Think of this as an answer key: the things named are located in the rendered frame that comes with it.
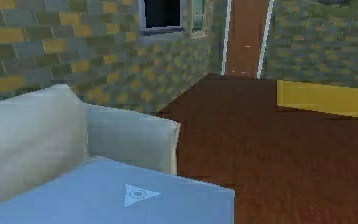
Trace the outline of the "blue laptop computer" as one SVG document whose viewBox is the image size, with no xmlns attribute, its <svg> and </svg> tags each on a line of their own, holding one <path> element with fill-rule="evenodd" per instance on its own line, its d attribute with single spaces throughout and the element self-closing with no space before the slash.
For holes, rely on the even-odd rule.
<svg viewBox="0 0 358 224">
<path fill-rule="evenodd" d="M 234 224 L 232 189 L 95 159 L 0 203 L 0 224 Z"/>
</svg>

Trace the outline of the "white sofa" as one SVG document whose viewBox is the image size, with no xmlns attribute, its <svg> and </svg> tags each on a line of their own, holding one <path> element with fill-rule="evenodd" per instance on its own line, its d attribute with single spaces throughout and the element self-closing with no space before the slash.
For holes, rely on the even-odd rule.
<svg viewBox="0 0 358 224">
<path fill-rule="evenodd" d="M 0 101 L 0 202 L 96 157 L 177 173 L 181 124 L 82 102 L 66 84 Z"/>
</svg>

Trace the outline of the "narrow window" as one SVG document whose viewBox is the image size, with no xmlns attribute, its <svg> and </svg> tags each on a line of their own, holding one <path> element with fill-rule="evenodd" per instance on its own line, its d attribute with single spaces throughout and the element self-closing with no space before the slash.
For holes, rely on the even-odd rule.
<svg viewBox="0 0 358 224">
<path fill-rule="evenodd" d="M 191 31 L 202 32 L 205 20 L 205 0 L 191 0 Z"/>
</svg>

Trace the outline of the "dark window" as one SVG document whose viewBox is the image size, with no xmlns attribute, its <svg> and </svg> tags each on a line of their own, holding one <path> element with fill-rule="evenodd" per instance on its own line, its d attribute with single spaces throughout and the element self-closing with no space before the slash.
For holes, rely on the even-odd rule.
<svg viewBox="0 0 358 224">
<path fill-rule="evenodd" d="M 182 32 L 183 2 L 184 0 L 138 0 L 141 35 Z"/>
</svg>

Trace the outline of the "yellow furniture block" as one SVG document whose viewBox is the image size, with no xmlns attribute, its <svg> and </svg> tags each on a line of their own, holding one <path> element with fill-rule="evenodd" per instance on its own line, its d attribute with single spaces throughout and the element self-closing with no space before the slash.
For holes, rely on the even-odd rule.
<svg viewBox="0 0 358 224">
<path fill-rule="evenodd" d="M 277 105 L 358 118 L 358 88 L 277 80 Z"/>
</svg>

